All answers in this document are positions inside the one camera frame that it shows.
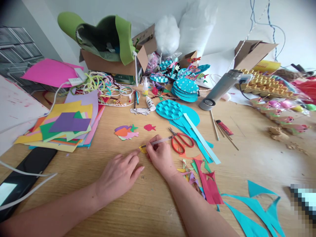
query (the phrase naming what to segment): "hand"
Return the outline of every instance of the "hand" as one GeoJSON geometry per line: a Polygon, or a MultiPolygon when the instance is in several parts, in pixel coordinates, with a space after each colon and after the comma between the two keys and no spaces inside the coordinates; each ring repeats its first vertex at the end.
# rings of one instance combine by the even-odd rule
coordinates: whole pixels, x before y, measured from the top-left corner
{"type": "Polygon", "coordinates": [[[101,177],[96,181],[96,196],[101,207],[125,194],[134,185],[144,166],[137,167],[139,149],[127,157],[122,154],[111,159],[105,167],[101,177]]]}
{"type": "Polygon", "coordinates": [[[156,169],[167,180],[178,171],[174,166],[170,145],[166,142],[151,145],[152,142],[162,139],[160,135],[154,136],[148,143],[146,143],[147,157],[151,159],[156,169]]]}

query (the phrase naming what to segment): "cardboard box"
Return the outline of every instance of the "cardboard box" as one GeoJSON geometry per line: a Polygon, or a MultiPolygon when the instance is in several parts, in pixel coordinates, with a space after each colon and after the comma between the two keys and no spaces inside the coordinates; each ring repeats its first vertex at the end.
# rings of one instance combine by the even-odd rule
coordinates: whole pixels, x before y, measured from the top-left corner
{"type": "MultiPolygon", "coordinates": [[[[187,68],[190,65],[190,63],[188,62],[188,59],[189,58],[191,58],[191,59],[192,58],[196,58],[198,56],[197,54],[198,54],[198,52],[194,51],[194,52],[191,52],[191,53],[183,56],[183,58],[179,61],[180,68],[187,68]]],[[[197,67],[198,66],[198,62],[197,61],[194,62],[193,66],[197,67]]]]}
{"type": "Polygon", "coordinates": [[[85,61],[89,70],[111,74],[118,83],[138,86],[139,80],[148,65],[148,58],[144,46],[138,45],[137,49],[139,50],[136,57],[137,73],[135,73],[134,61],[124,66],[122,62],[106,61],[84,49],[80,50],[79,61],[85,61]]]}
{"type": "MultiPolygon", "coordinates": [[[[235,48],[235,55],[240,49],[242,43],[243,41],[240,41],[238,46],[235,48]]],[[[278,44],[265,43],[260,40],[246,40],[235,59],[234,69],[251,70],[277,46],[278,44]]]]}
{"type": "Polygon", "coordinates": [[[154,36],[155,24],[153,24],[148,29],[144,30],[142,33],[139,33],[135,36],[132,41],[135,46],[137,39],[139,39],[137,45],[143,45],[145,47],[146,53],[151,54],[157,50],[156,39],[154,36]]]}

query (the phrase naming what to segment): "yellow egg carton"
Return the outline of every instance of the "yellow egg carton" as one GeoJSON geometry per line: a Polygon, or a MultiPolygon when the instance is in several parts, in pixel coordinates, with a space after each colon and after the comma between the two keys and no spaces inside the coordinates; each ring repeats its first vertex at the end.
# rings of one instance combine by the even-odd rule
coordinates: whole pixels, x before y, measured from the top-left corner
{"type": "Polygon", "coordinates": [[[286,98],[296,99],[297,96],[289,91],[287,87],[276,81],[272,76],[267,77],[262,73],[254,70],[241,70],[244,74],[254,75],[253,79],[248,84],[241,84],[241,90],[244,93],[259,94],[261,97],[267,96],[269,98],[286,98]]]}

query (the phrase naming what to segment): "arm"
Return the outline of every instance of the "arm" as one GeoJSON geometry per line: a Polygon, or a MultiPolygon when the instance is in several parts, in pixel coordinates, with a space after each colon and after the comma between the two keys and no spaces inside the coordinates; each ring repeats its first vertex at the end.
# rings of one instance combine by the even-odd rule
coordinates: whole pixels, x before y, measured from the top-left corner
{"type": "Polygon", "coordinates": [[[146,144],[148,157],[170,186],[184,225],[190,237],[239,236],[228,222],[183,178],[173,164],[170,145],[151,142],[162,139],[156,135],[146,144]]]}
{"type": "Polygon", "coordinates": [[[81,221],[126,193],[135,183],[143,166],[136,150],[126,158],[122,154],[108,162],[101,177],[93,184],[56,201],[18,214],[0,224],[0,235],[64,236],[81,221]]]}

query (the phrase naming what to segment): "phone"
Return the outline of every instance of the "phone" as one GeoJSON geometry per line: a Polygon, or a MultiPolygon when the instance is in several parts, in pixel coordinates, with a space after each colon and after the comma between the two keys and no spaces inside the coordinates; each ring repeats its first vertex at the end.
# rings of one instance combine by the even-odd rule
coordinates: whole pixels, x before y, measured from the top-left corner
{"type": "MultiPolygon", "coordinates": [[[[27,173],[41,174],[56,153],[56,149],[36,147],[17,166],[17,169],[27,173]]],[[[26,195],[38,178],[38,176],[25,175],[13,171],[0,185],[0,206],[26,195]]],[[[0,211],[0,222],[8,219],[17,206],[18,204],[0,211]]]]}

